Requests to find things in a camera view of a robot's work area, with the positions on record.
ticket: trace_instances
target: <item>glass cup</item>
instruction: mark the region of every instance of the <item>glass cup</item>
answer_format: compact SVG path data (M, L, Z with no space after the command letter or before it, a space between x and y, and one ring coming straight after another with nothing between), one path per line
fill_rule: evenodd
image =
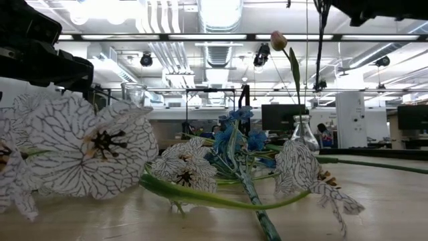
M147 86L137 83L122 83L121 87L124 100L132 101L139 107L144 106Z

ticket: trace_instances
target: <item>pink tulip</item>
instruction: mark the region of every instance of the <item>pink tulip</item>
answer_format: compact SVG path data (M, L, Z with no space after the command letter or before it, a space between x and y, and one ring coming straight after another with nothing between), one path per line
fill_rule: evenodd
M287 46L287 39L279 31L270 35L270 44L275 51L282 51Z

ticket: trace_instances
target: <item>ventilation duct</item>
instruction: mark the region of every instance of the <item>ventilation duct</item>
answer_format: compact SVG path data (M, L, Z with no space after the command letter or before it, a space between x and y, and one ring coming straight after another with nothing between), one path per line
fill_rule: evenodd
M199 27L203 33L236 33L241 23L243 0L198 0ZM232 57L232 47L205 47L208 65L224 68Z
M198 0L199 27L202 33L236 33L241 23L243 0ZM232 58L232 47L205 46L205 64L212 69L206 70L209 86L219 84L225 87L229 70L216 69L226 67ZM209 93L211 104L222 104L219 100L224 93Z

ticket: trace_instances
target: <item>flower center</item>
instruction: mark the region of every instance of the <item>flower center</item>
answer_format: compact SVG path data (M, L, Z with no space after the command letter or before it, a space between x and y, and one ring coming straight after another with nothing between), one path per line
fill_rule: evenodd
M192 173L185 171L183 174L181 175L177 175L177 178L179 178L179 180L177 181L177 184L181 184L183 187L187 186L187 187L191 187L192 184L190 183L190 181L192 180Z
M3 143L0 143L0 172L6 167L11 154L12 150Z
M190 155L179 155L179 159L182 159L184 162L190 161L192 156Z
M107 131L103 131L102 133L99 133L99 132L96 133L96 137L94 139L90 139L90 141L94 143L94 146L92 147L91 150L88 151L87 154L89 156L93 157L94 154L96 153L96 151L100 151L103 161L107 161L107 157L106 157L106 154L104 153L104 151L109 152L110 154L112 154L113 157L119 156L118 153L116 153L110 149L110 146L114 145L114 146L126 148L128 146L127 143L116 143L112 140L115 137L124 137L125 134L126 133L124 131L119 131L115 135L109 135L107 133Z

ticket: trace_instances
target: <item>wooden table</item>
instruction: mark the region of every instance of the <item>wooden table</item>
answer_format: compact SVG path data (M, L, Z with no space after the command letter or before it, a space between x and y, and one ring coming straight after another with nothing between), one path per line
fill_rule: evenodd
M407 162L395 161L403 165ZM346 164L327 164L324 168L338 178L344 192L366 207L359 216L344 215L348 240L427 240L428 175ZM271 179L256 182L256 188L266 204L282 198L272 194ZM248 202L239 186L222 187L219 193ZM341 240L330 209L316 206L318 199L317 195L310 195L298 203L268 211L283 241ZM32 224L15 209L0 215L0 240L265 240L253 212L198 207L182 219L175 210L170 211L168 200L142 187L102 202L90 198L37 197L37 205L40 216Z

